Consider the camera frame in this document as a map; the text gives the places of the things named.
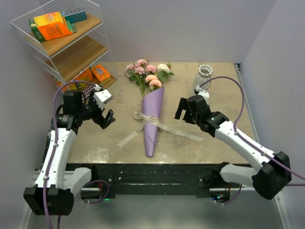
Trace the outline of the purple pink wrapping paper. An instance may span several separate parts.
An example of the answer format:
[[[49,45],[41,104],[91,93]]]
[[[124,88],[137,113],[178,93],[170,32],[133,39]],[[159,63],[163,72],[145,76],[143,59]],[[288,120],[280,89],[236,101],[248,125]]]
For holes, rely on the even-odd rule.
[[[154,125],[161,115],[163,104],[164,88],[159,88],[150,92],[142,99],[142,113],[149,117],[143,127],[145,155],[153,157],[154,149],[157,143],[158,126]]]

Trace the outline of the peach two-bloom flower stem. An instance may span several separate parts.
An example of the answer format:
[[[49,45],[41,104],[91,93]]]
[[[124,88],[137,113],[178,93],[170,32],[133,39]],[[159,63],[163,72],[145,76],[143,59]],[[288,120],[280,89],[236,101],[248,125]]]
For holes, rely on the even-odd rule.
[[[149,89],[151,91],[155,91],[155,90],[163,87],[162,82],[155,75],[146,76],[145,82],[148,84]]]

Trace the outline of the pink two-bloom flower stem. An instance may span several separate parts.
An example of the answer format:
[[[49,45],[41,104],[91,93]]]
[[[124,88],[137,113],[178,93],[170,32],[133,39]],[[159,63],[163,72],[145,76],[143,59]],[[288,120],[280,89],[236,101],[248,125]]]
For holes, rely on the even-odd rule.
[[[128,65],[125,70],[126,76],[130,81],[135,81],[135,83],[140,87],[140,91],[144,94],[146,71],[142,66]]]

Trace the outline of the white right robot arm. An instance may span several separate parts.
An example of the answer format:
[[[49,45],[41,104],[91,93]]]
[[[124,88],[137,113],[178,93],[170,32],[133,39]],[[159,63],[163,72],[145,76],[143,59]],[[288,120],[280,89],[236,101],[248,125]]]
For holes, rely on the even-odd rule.
[[[217,165],[203,176],[202,183],[206,187],[236,183],[253,187],[261,197],[271,200],[292,180],[291,172],[285,169],[290,167],[286,153],[275,153],[234,129],[227,116],[219,111],[211,112],[203,96],[181,98],[174,118],[197,125],[203,132],[226,143],[250,164],[249,167],[227,162]]]

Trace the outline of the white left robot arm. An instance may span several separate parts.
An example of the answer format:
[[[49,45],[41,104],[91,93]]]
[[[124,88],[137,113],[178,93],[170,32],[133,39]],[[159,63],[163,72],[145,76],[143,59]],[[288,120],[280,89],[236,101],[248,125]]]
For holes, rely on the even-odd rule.
[[[63,103],[55,110],[48,133],[42,169],[23,197],[35,215],[67,216],[83,186],[94,187],[99,176],[89,168],[77,168],[67,177],[65,169],[73,142],[82,123],[92,120],[102,129],[115,121],[114,112],[103,116],[112,95],[106,89],[93,89],[87,98],[79,90],[65,91]]]

